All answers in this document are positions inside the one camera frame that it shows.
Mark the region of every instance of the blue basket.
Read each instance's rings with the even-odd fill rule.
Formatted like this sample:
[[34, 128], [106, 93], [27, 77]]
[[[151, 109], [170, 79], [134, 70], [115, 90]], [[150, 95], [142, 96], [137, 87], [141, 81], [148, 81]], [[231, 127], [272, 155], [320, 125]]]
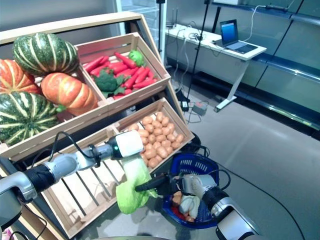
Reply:
[[[170, 172], [173, 175], [179, 174], [208, 174], [214, 170], [218, 170], [218, 165], [211, 159], [196, 153], [178, 153], [173, 156]], [[219, 183], [219, 172], [210, 173], [215, 182]], [[194, 222], [188, 222], [177, 217], [171, 210], [173, 196], [166, 196], [163, 199], [163, 210], [177, 223], [193, 229], [207, 229], [217, 225], [213, 220], [208, 207], [203, 201], [200, 202], [198, 208], [198, 216]]]

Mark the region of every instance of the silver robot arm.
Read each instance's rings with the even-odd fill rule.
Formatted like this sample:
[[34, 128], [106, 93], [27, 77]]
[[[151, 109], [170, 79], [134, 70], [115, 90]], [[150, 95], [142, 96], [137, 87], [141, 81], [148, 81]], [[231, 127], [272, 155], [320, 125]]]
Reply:
[[141, 152], [143, 148], [139, 133], [135, 130], [128, 131], [110, 138], [105, 145], [90, 145], [83, 149], [89, 157], [79, 151], [61, 154], [52, 161], [0, 179], [0, 230], [6, 229], [20, 217], [22, 204], [31, 202], [61, 178], [77, 171], [99, 167], [100, 162], [107, 158], [130, 157]]

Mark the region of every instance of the desk leg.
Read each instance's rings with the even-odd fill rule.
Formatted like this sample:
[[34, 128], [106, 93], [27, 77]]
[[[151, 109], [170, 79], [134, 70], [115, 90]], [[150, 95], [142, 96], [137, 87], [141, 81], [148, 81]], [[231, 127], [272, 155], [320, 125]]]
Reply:
[[221, 103], [219, 103], [217, 106], [215, 106], [214, 111], [216, 113], [218, 113], [221, 109], [223, 109], [225, 106], [227, 106], [229, 103], [231, 103], [233, 100], [235, 100], [237, 98], [235, 96], [235, 92], [236, 92], [236, 90], [237, 90], [242, 78], [244, 77], [248, 66], [249, 66], [249, 61], [245, 61], [243, 63], [243, 66], [241, 68], [241, 71], [239, 73], [238, 78], [234, 82], [234, 84], [233, 84], [233, 86], [232, 86], [232, 88], [231, 88], [231, 90], [229, 92], [228, 97], [225, 100], [223, 100]]

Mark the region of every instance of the broccoli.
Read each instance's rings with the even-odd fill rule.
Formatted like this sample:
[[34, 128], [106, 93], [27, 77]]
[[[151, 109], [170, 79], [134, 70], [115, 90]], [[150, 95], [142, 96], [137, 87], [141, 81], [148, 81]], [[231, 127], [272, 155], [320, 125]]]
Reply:
[[113, 73], [107, 73], [105, 70], [101, 70], [99, 77], [94, 77], [97, 87], [102, 91], [103, 95], [107, 98], [109, 94], [124, 93], [125, 89], [120, 85], [125, 81], [125, 78], [121, 75], [114, 77]]

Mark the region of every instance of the green striped pumpkin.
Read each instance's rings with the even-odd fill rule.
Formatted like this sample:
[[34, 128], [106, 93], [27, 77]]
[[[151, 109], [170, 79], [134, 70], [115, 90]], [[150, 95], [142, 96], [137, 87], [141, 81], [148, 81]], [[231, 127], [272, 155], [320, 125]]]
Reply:
[[76, 48], [52, 33], [18, 37], [13, 43], [13, 56], [23, 70], [36, 76], [68, 74], [79, 65]]
[[39, 94], [0, 94], [0, 141], [11, 146], [58, 123], [56, 108]]

